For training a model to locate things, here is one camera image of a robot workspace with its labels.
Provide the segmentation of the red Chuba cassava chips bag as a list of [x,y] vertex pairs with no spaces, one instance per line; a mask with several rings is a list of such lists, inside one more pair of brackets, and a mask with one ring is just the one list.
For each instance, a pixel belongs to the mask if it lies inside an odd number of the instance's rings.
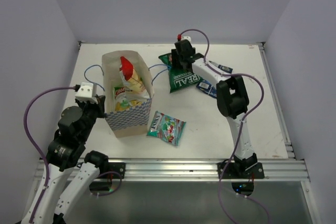
[[144,96],[146,93],[145,85],[136,72],[133,64],[124,56],[121,56],[120,60],[120,76],[125,89],[130,93]]

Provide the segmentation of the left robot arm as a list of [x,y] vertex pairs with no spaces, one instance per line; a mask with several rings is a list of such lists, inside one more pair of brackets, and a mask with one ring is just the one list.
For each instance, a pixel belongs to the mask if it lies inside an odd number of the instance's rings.
[[42,179],[22,223],[65,223],[70,211],[95,178],[104,178],[109,172],[108,156],[91,151],[76,177],[68,184],[85,143],[98,118],[104,118],[105,96],[97,95],[63,110],[49,144]]

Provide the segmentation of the dark green REAL chips bag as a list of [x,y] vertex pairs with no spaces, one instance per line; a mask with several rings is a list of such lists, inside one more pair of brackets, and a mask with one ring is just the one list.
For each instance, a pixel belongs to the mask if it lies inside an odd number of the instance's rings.
[[160,55],[158,58],[162,61],[163,64],[170,67],[168,70],[170,93],[196,85],[203,80],[203,78],[190,71],[173,68],[171,53]]

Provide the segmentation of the green Chuba cassava chips bag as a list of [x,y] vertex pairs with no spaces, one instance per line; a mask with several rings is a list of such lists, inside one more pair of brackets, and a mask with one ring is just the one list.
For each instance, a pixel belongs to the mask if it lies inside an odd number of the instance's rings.
[[115,87],[113,94],[115,111],[124,111],[141,105],[150,98],[146,88]]

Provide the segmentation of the right aluminium table edge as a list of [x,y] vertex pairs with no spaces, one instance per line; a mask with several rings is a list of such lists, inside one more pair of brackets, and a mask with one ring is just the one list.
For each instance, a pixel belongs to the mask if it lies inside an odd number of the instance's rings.
[[282,109],[281,109],[281,106],[280,106],[280,103],[279,103],[279,99],[278,99],[277,91],[276,91],[276,88],[275,88],[275,84],[274,84],[274,81],[273,81],[273,78],[272,78],[272,75],[271,75],[271,71],[270,71],[270,68],[269,68],[269,64],[268,64],[268,61],[267,61],[266,51],[265,51],[265,42],[259,42],[257,45],[258,45],[258,48],[259,48],[259,51],[260,51],[261,59],[262,59],[264,69],[265,69],[265,72],[266,72],[266,76],[267,76],[267,80],[268,80],[268,83],[269,83],[269,86],[270,86],[270,92],[271,92],[271,95],[272,95],[272,99],[274,101],[274,105],[275,105],[278,121],[279,121],[279,124],[280,124],[282,137],[284,139],[284,145],[286,147],[286,151],[287,151],[287,154],[288,154],[288,158],[289,159],[296,159],[295,152],[293,150],[293,145],[292,145],[292,142],[290,140],[290,136],[288,134],[287,126],[286,126],[285,119],[284,119],[284,116],[283,116],[283,112],[282,112]]

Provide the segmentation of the blue Kettle snack bag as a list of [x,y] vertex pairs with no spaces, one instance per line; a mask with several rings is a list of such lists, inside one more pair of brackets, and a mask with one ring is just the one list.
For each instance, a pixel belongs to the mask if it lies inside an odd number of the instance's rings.
[[[221,64],[218,64],[214,61],[210,61],[210,64],[212,64],[213,66],[215,66],[216,68],[220,69],[222,72],[225,72],[227,74],[232,74],[233,73],[233,68],[231,67],[227,67]],[[216,92],[216,88],[214,86],[212,86],[208,81],[206,81],[205,79],[202,79],[197,85],[196,87],[201,90],[203,93],[205,93],[206,95],[212,97],[212,98],[216,98],[217,97],[217,92]]]

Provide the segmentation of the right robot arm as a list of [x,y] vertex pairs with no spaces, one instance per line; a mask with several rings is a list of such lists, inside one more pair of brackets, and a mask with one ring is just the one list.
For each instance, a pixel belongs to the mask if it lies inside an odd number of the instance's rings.
[[258,159],[246,125],[249,97],[243,77],[222,71],[196,52],[187,39],[179,38],[174,45],[175,48],[171,50],[173,68],[192,72],[215,87],[218,110],[227,119],[234,140],[231,170],[236,176],[246,178],[252,173]]

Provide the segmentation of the aluminium mounting rail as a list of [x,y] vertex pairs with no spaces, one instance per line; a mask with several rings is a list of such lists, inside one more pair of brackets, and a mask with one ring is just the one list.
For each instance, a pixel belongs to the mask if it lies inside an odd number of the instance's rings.
[[[218,159],[109,159],[110,166],[126,182],[216,182],[222,172]],[[306,182],[310,180],[304,161],[262,159],[242,177],[223,177],[230,182]]]

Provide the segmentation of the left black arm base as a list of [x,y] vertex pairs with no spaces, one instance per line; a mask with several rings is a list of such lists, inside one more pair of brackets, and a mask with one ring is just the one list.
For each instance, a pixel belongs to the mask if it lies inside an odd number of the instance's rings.
[[104,177],[109,181],[112,182],[113,180],[119,180],[120,176],[124,179],[125,171],[126,171],[126,163],[124,162],[112,162],[109,163],[108,172],[114,172],[113,174],[107,174]]

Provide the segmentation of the teal Fox's candy bag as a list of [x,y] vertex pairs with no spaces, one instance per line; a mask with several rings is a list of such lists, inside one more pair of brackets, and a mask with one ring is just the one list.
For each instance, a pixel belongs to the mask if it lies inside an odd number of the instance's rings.
[[155,137],[173,146],[179,146],[186,122],[156,111],[147,136]]

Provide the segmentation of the blue checkered paper bag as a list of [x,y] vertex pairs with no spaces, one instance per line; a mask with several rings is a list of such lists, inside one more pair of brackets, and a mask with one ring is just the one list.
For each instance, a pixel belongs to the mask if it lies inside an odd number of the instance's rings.
[[[141,77],[150,98],[141,105],[124,111],[114,110],[114,88],[124,87],[120,76],[120,57],[126,57]],[[144,134],[148,129],[148,122],[154,97],[153,77],[150,67],[147,66],[141,55],[132,50],[119,50],[104,54],[99,65],[102,71],[102,84],[98,86],[104,91],[105,120],[117,138]]]

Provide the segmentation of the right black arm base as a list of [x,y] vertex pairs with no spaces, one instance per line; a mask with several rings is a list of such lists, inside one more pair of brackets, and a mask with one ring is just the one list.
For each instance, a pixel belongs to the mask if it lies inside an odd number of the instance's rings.
[[222,162],[217,163],[218,177],[223,173],[222,179],[264,179],[264,169],[262,163],[258,162],[256,165],[244,170],[240,168],[238,164],[230,162],[224,171],[225,165],[228,160],[225,159]]

